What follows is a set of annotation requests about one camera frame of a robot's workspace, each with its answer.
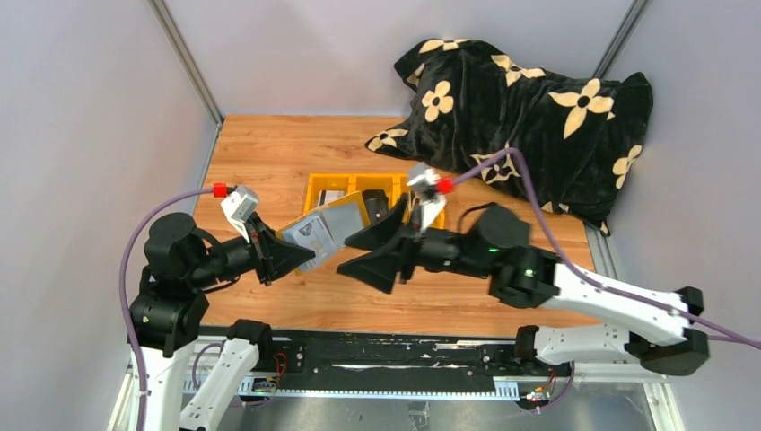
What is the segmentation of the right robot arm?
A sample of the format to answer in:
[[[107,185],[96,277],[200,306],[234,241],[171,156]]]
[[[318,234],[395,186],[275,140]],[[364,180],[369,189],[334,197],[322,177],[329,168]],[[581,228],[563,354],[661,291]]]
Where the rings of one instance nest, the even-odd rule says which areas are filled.
[[[360,255],[337,267],[382,293],[418,268],[484,279],[487,292],[516,309],[554,309],[595,319],[590,326],[520,327],[508,355],[523,374],[546,365],[633,363],[646,371],[688,376],[710,356],[707,335],[694,328],[704,308],[692,286],[659,292],[567,263],[529,242],[529,224],[496,203],[479,207],[469,228],[423,227],[423,209],[402,198],[380,221],[346,239]]]

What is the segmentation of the silver credit card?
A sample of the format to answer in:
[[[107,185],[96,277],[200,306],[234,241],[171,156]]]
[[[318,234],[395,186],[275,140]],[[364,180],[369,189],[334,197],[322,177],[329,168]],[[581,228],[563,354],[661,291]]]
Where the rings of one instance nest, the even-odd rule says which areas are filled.
[[[299,266],[302,273],[322,265],[338,251],[338,247],[321,215],[305,216],[284,228],[282,236],[286,242],[310,249],[315,253],[314,258]]]

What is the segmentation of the yellow leather card holder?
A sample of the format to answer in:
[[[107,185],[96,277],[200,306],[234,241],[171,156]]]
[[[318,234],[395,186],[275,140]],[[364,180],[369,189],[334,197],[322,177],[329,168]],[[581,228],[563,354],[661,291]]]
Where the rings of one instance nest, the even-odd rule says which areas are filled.
[[[297,276],[302,276],[329,260],[345,246],[346,238],[368,224],[363,195],[356,191],[313,208],[278,230],[276,236],[315,252],[314,258],[294,270]]]

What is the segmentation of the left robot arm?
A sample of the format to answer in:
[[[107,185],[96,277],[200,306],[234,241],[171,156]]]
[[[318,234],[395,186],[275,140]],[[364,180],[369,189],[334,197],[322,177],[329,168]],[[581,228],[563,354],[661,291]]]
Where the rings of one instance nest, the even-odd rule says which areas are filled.
[[[206,291],[228,287],[250,271],[268,286],[314,258],[314,251],[276,238],[257,214],[249,235],[218,242],[186,213],[161,216],[144,245],[139,294],[129,307],[138,349],[133,418],[137,430],[214,430],[250,371],[281,377],[287,356],[276,349],[270,325],[237,320],[193,400],[183,406],[182,385],[209,307]]]

